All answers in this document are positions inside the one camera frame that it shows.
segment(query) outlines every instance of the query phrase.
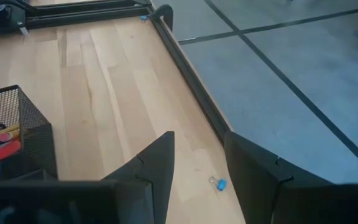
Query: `blue binder clip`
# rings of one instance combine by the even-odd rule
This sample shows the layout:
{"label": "blue binder clip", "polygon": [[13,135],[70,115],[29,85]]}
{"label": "blue binder clip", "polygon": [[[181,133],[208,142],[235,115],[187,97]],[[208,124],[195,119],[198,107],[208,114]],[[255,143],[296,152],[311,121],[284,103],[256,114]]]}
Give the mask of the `blue binder clip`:
{"label": "blue binder clip", "polygon": [[215,185],[215,187],[219,190],[219,191],[223,191],[226,188],[227,185],[227,181],[223,178],[215,179],[215,177],[210,177],[209,181]]}
{"label": "blue binder clip", "polygon": [[147,17],[147,16],[140,16],[140,19],[141,19],[142,22],[146,22],[146,20],[148,19],[148,17]]}

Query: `mesh basket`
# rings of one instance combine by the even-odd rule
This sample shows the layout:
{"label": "mesh basket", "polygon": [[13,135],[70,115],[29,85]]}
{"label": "mesh basket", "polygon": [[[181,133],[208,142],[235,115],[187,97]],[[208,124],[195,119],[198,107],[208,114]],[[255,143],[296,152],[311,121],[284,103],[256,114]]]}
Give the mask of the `mesh basket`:
{"label": "mesh basket", "polygon": [[0,130],[15,124],[20,128],[21,149],[0,162],[0,178],[40,169],[57,177],[52,126],[17,85],[0,89]]}

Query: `gray floor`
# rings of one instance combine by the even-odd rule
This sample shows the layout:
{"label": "gray floor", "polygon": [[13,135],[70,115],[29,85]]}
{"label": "gray floor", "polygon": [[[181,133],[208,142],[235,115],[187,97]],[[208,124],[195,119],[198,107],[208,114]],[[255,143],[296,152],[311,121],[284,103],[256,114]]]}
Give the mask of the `gray floor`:
{"label": "gray floor", "polygon": [[[203,0],[158,1],[173,4],[178,40],[230,31]],[[353,0],[212,2],[239,29],[358,9]],[[357,30],[358,13],[246,37],[358,146]],[[331,182],[358,182],[358,158],[238,36],[182,47],[235,132]]]}

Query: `black metal table edge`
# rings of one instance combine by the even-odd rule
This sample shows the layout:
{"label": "black metal table edge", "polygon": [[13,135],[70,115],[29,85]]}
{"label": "black metal table edge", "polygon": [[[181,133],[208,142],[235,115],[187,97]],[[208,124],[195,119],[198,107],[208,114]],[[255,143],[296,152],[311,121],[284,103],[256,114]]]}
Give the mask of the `black metal table edge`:
{"label": "black metal table edge", "polygon": [[142,16],[147,14],[144,6],[133,6],[118,9],[101,9],[86,13],[68,13],[56,16],[30,17],[25,26],[28,29],[40,29],[46,27],[65,26],[83,22],[96,22],[108,19],[120,19],[126,17]]}
{"label": "black metal table edge", "polygon": [[[149,6],[148,10],[149,13],[152,14],[155,9],[153,8],[153,6]],[[205,90],[203,84],[197,77],[193,68],[190,66],[189,62],[180,50],[178,44],[173,39],[167,27],[163,24],[162,20],[158,17],[155,19],[151,19],[151,21],[156,31],[158,32],[162,42],[169,51],[173,61],[178,67],[180,73],[185,79],[193,96],[196,98],[198,105],[208,119],[209,124],[211,125],[219,141],[223,145],[224,136],[226,132],[230,131],[229,125],[226,123],[222,114],[216,107],[214,101],[211,99],[210,95]]]}

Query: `wood grain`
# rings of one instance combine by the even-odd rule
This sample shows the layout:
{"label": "wood grain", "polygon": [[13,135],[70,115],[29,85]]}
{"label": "wood grain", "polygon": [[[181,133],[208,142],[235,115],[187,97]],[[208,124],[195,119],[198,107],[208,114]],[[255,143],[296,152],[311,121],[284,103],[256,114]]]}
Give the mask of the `wood grain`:
{"label": "wood grain", "polygon": [[60,179],[101,179],[174,131],[167,223],[244,223],[230,181],[223,192],[208,181],[229,180],[223,149],[151,23],[0,37],[0,88],[14,84],[52,123]]}

